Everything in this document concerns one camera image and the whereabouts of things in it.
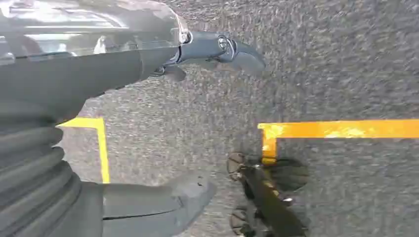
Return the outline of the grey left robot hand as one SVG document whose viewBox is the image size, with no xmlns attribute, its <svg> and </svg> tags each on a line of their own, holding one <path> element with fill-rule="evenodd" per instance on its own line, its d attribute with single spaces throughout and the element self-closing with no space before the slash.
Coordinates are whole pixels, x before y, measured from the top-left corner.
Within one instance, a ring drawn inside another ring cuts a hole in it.
<svg viewBox="0 0 419 237">
<path fill-rule="evenodd" d="M 149 77 L 183 80 L 181 64 L 265 69 L 251 46 L 194 32 L 154 0 L 0 3 L 0 234 L 172 237 L 216 187 L 187 172 L 160 186 L 83 182 L 63 159 L 58 127 L 87 99 Z"/>
</svg>

